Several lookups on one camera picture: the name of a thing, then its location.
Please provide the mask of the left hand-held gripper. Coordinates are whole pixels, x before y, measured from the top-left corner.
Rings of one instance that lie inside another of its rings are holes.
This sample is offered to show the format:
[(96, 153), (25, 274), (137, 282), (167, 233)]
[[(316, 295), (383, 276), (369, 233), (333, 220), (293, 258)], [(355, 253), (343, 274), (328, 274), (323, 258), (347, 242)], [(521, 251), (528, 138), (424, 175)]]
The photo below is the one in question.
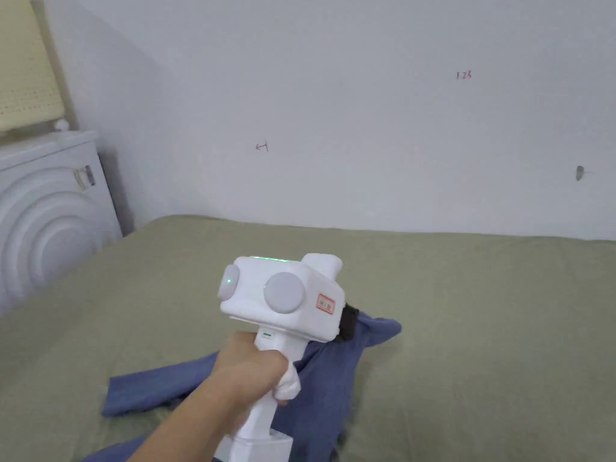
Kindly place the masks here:
[(221, 311), (258, 326), (254, 344), (276, 350), (289, 363), (277, 387), (252, 407), (247, 420), (219, 444), (219, 461), (288, 461), (293, 439), (272, 428), (278, 404), (301, 385), (294, 363), (309, 342), (327, 343), (340, 332), (345, 293), (336, 281), (343, 266), (332, 254), (309, 253), (300, 261), (243, 256), (226, 266), (218, 289)]

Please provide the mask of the person's left hand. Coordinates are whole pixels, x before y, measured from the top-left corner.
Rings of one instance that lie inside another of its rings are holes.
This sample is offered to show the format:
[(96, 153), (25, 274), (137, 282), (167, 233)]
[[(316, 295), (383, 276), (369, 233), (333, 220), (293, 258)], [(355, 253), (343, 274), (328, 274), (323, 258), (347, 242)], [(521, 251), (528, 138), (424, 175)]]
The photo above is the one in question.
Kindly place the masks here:
[(255, 340), (254, 332), (233, 333), (195, 391), (199, 402), (212, 408), (206, 417), (227, 434), (242, 427), (252, 406), (276, 389), (291, 365), (276, 350), (259, 350)]

